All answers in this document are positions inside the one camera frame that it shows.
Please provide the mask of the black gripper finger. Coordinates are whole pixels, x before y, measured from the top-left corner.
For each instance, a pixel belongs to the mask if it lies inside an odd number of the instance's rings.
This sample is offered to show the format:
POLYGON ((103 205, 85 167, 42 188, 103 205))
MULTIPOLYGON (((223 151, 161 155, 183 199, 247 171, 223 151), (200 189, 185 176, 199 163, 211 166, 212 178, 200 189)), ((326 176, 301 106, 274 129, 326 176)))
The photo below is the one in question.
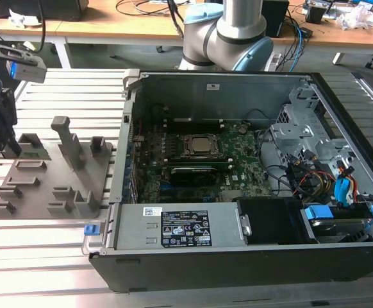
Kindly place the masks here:
POLYGON ((6 142, 6 146, 12 152, 13 157, 18 158, 21 154, 21 147, 15 138, 15 132, 13 129, 17 124, 14 91, 10 88, 2 88, 0 95, 0 114, 4 128, 3 138, 6 142))

